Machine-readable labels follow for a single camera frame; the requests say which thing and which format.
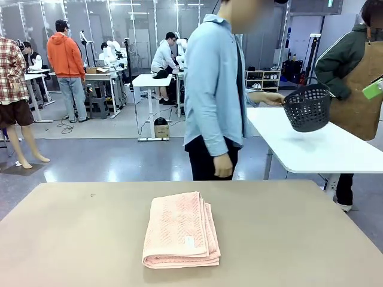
pink towel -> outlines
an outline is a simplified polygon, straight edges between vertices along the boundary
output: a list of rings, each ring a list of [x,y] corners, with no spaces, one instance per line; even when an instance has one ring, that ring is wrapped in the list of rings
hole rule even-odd
[[[153,199],[142,263],[149,268],[219,265],[210,204],[199,192]]]

jeans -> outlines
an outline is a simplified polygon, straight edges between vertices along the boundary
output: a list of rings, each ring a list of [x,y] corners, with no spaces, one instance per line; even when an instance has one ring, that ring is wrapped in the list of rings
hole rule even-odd
[[[85,109],[85,94],[81,78],[57,78],[60,90],[64,96],[66,111],[68,112],[69,120],[75,121],[73,99],[76,103],[78,112],[78,120],[86,120],[86,109]]]

orange hoodie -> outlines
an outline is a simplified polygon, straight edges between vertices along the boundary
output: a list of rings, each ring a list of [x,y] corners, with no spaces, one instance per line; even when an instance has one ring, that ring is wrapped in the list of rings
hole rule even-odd
[[[56,33],[48,40],[48,60],[59,78],[85,78],[83,61],[75,41],[63,33]]]

green jacket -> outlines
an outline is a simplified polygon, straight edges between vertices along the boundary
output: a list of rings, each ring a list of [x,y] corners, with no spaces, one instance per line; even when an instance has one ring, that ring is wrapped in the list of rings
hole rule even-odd
[[[383,41],[383,30],[371,29],[371,38],[371,41]],[[335,42],[317,61],[315,73],[318,80],[328,85],[339,100],[345,100],[351,94],[342,79],[362,60],[366,41],[367,26],[355,25],[352,32]]]

sneaker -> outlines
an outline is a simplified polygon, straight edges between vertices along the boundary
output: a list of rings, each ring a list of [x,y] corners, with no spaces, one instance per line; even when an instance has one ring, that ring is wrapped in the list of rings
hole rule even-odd
[[[90,118],[88,118],[88,117],[86,117],[86,119],[85,120],[83,120],[83,121],[78,121],[79,123],[83,123],[83,122],[85,122],[85,121],[89,121],[90,120]]]
[[[336,203],[344,212],[349,212],[352,209],[352,205],[342,205],[340,203]]]

